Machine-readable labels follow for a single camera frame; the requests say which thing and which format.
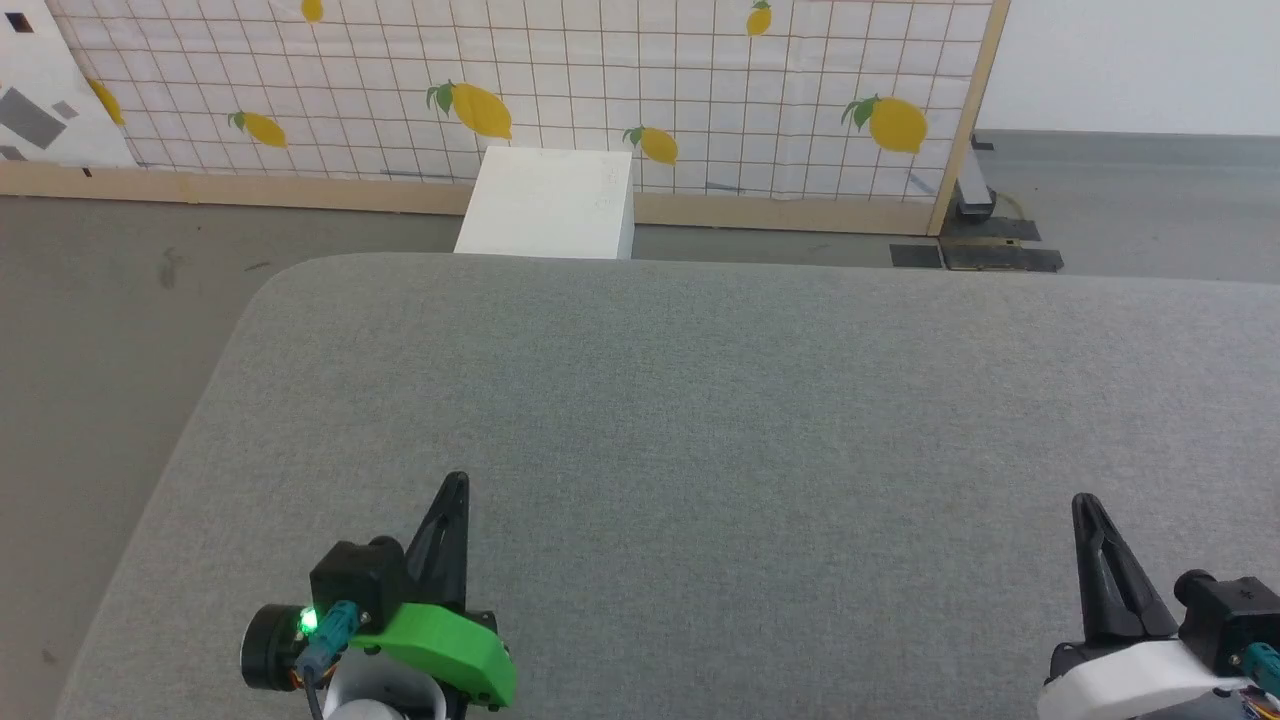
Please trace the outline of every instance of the concrete floor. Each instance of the concrete floor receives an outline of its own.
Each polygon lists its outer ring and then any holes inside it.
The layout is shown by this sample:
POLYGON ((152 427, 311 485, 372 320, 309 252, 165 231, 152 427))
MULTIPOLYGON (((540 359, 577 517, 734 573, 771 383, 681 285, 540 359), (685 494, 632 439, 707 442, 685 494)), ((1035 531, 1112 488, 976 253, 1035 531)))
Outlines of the concrete floor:
MULTIPOLYGON (((1002 152, 984 154, 983 168, 1037 220, 1042 245, 1062 252, 1065 273, 1280 282, 1275 170, 1002 152)), ((5 717, 51 714, 129 533, 253 292, 310 258, 449 251, 460 223, 0 197, 5 717)), ((696 228, 636 228, 634 255, 890 265, 886 238, 696 228)))

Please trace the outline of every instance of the gray table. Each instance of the gray table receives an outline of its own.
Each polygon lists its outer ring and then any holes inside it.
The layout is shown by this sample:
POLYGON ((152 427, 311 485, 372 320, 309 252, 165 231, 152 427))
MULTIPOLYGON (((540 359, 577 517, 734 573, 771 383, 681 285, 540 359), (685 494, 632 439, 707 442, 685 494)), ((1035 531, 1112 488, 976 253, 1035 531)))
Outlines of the gray table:
POLYGON ((499 717, 1030 717, 1079 633, 1073 493, 1171 603, 1193 566, 1280 584, 1277 338, 1263 286, 306 263, 239 323, 59 717, 305 717, 242 685, 246 621, 456 468, 499 717))

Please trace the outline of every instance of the lemon print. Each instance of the lemon print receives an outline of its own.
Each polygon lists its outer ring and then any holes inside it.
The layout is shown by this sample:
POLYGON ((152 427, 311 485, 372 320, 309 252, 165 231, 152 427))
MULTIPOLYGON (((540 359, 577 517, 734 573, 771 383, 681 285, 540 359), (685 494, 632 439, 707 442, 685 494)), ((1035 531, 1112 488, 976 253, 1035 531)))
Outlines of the lemon print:
POLYGON ((919 152, 920 143, 929 132, 929 122, 924 119, 924 113, 899 97, 874 95, 867 100, 854 100, 845 108, 840 122, 845 122, 850 114, 854 115, 858 129, 863 129, 869 119, 872 140, 892 152, 919 152))
POLYGON ((110 115, 111 122, 123 126, 124 115, 120 114, 120 104, 115 101, 111 91, 96 79, 88 79, 88 86, 93 88, 93 95, 97 95, 97 99, 102 101, 102 106, 106 108, 106 114, 110 115))
POLYGON ((474 85, 449 81, 426 91, 426 106, 435 104, 449 114, 449 108, 458 113, 458 119, 476 135, 485 137, 503 137, 511 140, 511 110, 502 104, 497 95, 474 85))
POLYGON ((321 0, 302 0, 302 17, 308 23, 317 23, 324 18, 324 3, 321 0))
POLYGON ((764 35, 773 22, 773 8, 765 0, 751 6, 755 9, 746 17, 746 35, 764 35))
POLYGON ((680 155, 680 146, 676 145, 676 140, 660 129, 640 126, 622 133, 622 140, 626 140, 631 145, 639 145, 644 150, 645 156, 654 163, 675 165, 676 156, 680 155))
POLYGON ((253 140, 261 142, 262 145, 270 145, 271 147, 289 146, 289 143, 284 141, 284 131, 280 129, 280 126, 275 124, 275 120, 268 118, 266 115, 241 110, 239 113, 227 115, 227 124, 232 123, 234 123, 241 131, 248 131, 248 133, 253 136, 253 140))

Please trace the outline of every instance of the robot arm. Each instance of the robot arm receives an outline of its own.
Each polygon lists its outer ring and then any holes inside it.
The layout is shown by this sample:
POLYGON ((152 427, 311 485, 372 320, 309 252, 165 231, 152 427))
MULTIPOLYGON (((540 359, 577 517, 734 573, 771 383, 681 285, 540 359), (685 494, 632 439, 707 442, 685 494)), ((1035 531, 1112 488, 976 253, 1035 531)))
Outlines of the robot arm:
POLYGON ((1098 498, 1075 496, 1071 515, 1084 641, 1053 648, 1041 720, 1280 720, 1280 597, 1192 570, 1174 588, 1179 628, 1098 498))
POLYGON ((511 705, 516 669, 493 612, 466 607, 470 482, 451 473, 410 542, 339 542, 312 606, 268 605, 241 644, 251 688, 305 689, 320 720, 462 720, 511 705), (316 689, 328 687, 324 710, 316 689))

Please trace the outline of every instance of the wooden frame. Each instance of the wooden frame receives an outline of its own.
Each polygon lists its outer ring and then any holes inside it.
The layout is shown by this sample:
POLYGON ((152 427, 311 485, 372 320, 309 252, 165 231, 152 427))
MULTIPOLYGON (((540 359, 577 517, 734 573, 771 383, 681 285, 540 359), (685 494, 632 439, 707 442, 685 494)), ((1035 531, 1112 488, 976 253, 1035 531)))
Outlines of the wooden frame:
MULTIPOLYGON (((995 0, 937 201, 769 200, 744 196, 636 193, 641 224, 936 236, 942 229, 996 60, 1010 0, 995 0)), ((470 186, 302 177, 220 176, 124 168, 0 164, 0 195, 259 205, 462 215, 470 186)))

